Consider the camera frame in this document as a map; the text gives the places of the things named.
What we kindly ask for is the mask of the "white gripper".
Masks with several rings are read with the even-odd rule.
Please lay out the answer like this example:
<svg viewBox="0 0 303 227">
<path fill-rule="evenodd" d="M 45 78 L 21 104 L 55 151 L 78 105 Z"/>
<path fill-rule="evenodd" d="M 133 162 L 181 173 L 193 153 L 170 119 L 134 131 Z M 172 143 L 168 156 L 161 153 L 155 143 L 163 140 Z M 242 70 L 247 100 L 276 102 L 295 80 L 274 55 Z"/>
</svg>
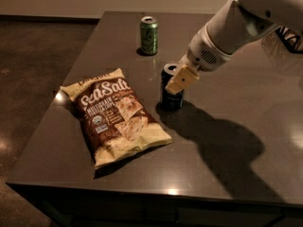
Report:
<svg viewBox="0 0 303 227">
<path fill-rule="evenodd" d="M 222 52 L 211 41 L 206 26 L 203 26 L 190 41 L 181 65 L 169 80 L 165 89 L 176 95 L 199 80 L 198 70 L 214 71 L 230 60 L 231 56 Z"/>
</svg>

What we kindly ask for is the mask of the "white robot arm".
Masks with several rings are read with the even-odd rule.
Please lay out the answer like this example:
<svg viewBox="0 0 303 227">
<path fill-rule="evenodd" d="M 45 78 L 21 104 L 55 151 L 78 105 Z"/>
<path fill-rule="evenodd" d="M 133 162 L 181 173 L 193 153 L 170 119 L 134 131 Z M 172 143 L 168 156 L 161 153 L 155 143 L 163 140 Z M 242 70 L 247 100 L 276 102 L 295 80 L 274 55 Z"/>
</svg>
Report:
<svg viewBox="0 0 303 227">
<path fill-rule="evenodd" d="M 176 95 L 213 71 L 246 44 L 285 26 L 303 30 L 303 0 L 228 0 L 196 33 L 166 90 Z"/>
</svg>

